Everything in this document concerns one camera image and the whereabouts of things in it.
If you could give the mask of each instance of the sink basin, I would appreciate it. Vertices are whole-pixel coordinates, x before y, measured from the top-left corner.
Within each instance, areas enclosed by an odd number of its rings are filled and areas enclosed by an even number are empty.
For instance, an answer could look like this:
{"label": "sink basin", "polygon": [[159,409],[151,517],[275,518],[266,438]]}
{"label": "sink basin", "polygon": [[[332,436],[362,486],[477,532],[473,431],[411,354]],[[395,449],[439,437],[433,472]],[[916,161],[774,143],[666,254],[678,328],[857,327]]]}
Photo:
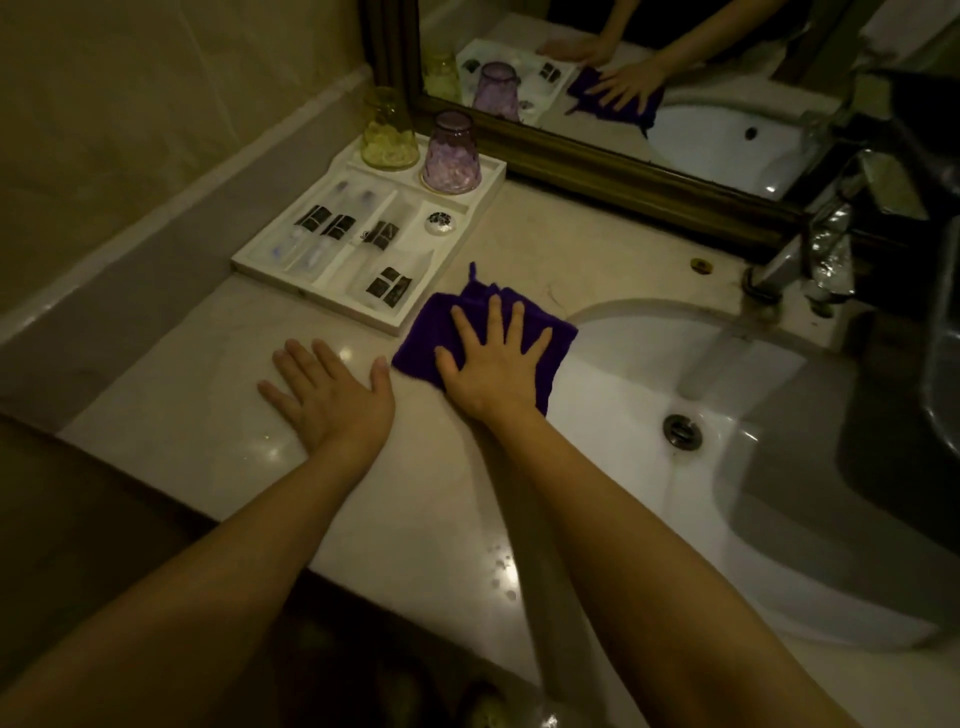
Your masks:
{"label": "sink basin", "polygon": [[[873,506],[834,464],[850,360],[667,303],[573,321],[549,421],[774,629],[883,649],[956,620],[960,558]],[[699,426],[699,449],[667,442],[674,414]]]}
{"label": "sink basin", "polygon": [[808,161],[802,127],[701,104],[661,107],[651,146],[680,172],[778,200]]}

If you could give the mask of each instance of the hand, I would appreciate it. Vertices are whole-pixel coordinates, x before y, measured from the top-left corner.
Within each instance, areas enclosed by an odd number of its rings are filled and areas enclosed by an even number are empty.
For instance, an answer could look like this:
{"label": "hand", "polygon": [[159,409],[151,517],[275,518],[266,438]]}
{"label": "hand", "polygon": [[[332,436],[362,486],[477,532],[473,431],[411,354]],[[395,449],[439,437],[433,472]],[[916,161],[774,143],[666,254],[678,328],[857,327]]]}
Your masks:
{"label": "hand", "polygon": [[387,360],[381,356],[373,362],[372,391],[354,379],[320,339],[313,341],[313,354],[290,339],[285,350],[274,352],[274,364],[294,396],[283,394],[269,381],[258,382],[257,389],[293,426],[307,454],[336,443],[356,458],[356,465],[365,473],[394,423],[394,391]]}
{"label": "hand", "polygon": [[487,320],[487,344],[483,346],[460,306],[450,311],[467,352],[467,363],[461,370],[444,347],[437,347],[437,370],[444,380],[446,393],[464,412],[482,423],[489,424],[504,407],[513,405],[537,406],[537,388],[534,374],[537,362],[543,356],[552,328],[545,328],[533,346],[523,353],[523,303],[514,304],[510,330],[503,336],[503,313],[499,296],[491,296]]}
{"label": "hand", "polygon": [[602,99],[600,106],[606,106],[618,96],[620,100],[613,107],[620,111],[634,97],[639,99],[637,108],[642,113],[646,108],[647,100],[650,94],[666,83],[667,73],[660,67],[656,56],[641,61],[640,63],[630,63],[622,68],[613,71],[607,71],[600,77],[600,83],[587,91],[594,94],[607,91]]}
{"label": "hand", "polygon": [[616,43],[609,43],[599,36],[556,38],[547,40],[537,53],[554,61],[573,61],[595,68],[609,63],[615,48]]}

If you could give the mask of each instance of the forearm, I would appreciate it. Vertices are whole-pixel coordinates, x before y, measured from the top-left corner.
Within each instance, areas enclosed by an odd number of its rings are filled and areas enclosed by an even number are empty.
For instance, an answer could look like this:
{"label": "forearm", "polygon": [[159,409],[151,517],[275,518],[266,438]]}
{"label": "forearm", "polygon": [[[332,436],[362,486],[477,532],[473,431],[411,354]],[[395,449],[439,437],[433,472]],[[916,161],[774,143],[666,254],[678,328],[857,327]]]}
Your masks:
{"label": "forearm", "polygon": [[0,697],[0,723],[173,725],[205,714],[361,475],[343,449],[319,449],[34,664]]}
{"label": "forearm", "polygon": [[540,494],[577,594],[648,720],[843,716],[710,564],[539,413],[505,413],[492,430]]}
{"label": "forearm", "polygon": [[787,0],[732,0],[654,58],[667,76],[707,61],[730,48],[771,17]]}
{"label": "forearm", "polygon": [[640,0],[616,0],[600,34],[600,39],[611,47],[619,43],[627,30],[627,23],[630,22],[639,4]]}

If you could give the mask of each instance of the chrome faucet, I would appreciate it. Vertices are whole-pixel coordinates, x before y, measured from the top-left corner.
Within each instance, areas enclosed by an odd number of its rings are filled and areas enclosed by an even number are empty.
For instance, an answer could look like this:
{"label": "chrome faucet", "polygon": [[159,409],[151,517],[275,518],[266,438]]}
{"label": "chrome faucet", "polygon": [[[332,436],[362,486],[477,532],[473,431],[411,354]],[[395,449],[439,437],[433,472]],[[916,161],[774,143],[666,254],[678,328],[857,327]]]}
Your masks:
{"label": "chrome faucet", "polygon": [[927,219],[926,210],[906,169],[892,155],[861,150],[840,175],[833,195],[817,208],[807,230],[784,246],[765,266],[748,268],[743,291],[775,305],[784,289],[801,280],[804,295],[815,303],[842,303],[853,286],[850,225],[853,198],[870,190],[882,214]]}

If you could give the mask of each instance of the wooden mirror frame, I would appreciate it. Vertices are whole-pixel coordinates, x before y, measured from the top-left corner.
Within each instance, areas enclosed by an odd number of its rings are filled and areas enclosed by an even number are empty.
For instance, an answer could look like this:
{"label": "wooden mirror frame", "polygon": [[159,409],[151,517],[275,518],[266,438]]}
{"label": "wooden mirror frame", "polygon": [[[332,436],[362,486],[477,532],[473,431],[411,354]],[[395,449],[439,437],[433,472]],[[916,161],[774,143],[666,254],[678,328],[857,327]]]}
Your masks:
{"label": "wooden mirror frame", "polygon": [[[414,127],[433,130],[437,113],[461,109],[423,92],[417,0],[364,0],[368,56],[378,85],[399,89]],[[797,206],[591,147],[541,129],[472,111],[480,151],[509,169],[655,221],[717,240],[754,262],[769,260],[806,219]]]}

